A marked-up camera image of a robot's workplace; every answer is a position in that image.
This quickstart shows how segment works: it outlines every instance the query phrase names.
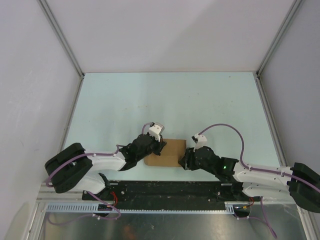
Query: wall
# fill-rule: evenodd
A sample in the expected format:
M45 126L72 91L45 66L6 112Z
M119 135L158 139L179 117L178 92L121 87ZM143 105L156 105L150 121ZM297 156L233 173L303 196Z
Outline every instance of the wall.
M85 73L255 71L294 0L48 0Z
M2 0L0 33L0 239L14 218L13 240L59 150L80 79L37 1Z
M262 80L287 160L320 173L319 0L304 2Z

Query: cardboard box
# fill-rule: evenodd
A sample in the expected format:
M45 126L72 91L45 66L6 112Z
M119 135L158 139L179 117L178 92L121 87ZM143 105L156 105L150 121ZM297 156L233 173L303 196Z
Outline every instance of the cardboard box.
M144 158L144 163L148 166L158 167L181 167L178 161L183 158L186 151L186 140L163 139L166 145L161 151L161 156L151 154Z

